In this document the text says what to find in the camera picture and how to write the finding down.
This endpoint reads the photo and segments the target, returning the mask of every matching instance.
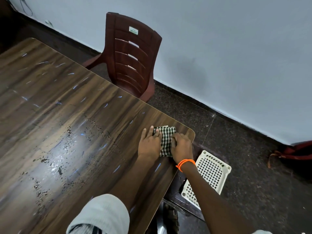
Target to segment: wood grain surface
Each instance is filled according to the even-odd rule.
[[[65,233],[92,197],[109,192],[131,168],[141,131],[151,125],[195,137],[36,39],[0,55],[1,233]],[[167,157],[150,169],[129,233],[145,232],[176,170]]]

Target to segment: checkered cloth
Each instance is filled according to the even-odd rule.
[[[159,131],[162,132],[163,138],[161,140],[160,145],[162,146],[162,150],[160,151],[160,157],[172,157],[170,148],[171,148],[171,136],[176,133],[175,127],[169,127],[169,126],[158,126],[154,128],[154,133],[156,132],[156,129],[159,129]]]

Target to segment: red plastic chair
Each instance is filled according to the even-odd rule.
[[[105,48],[82,65],[106,63],[113,84],[147,102],[155,92],[154,65],[162,37],[142,22],[108,12]]]

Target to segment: floor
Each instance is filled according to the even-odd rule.
[[[1,52],[33,37],[77,63],[96,55],[96,52],[20,15],[13,19],[1,18],[0,27],[6,33],[0,37]],[[93,71],[107,79],[104,64]],[[302,168],[302,164],[286,163],[274,157],[272,168],[268,169],[267,157],[277,148],[277,142],[207,107],[198,106],[194,101],[181,98],[180,94],[161,85],[156,85],[149,104],[192,128],[198,143],[213,150],[232,166],[221,196],[257,229],[272,233],[312,233],[312,183],[311,177],[302,173],[310,168],[310,163]],[[194,216],[179,213],[179,222],[180,234],[209,233],[205,223]]]

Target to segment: person's right hand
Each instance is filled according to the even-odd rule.
[[[171,153],[177,164],[183,159],[194,159],[192,142],[186,135],[174,133],[171,138]]]

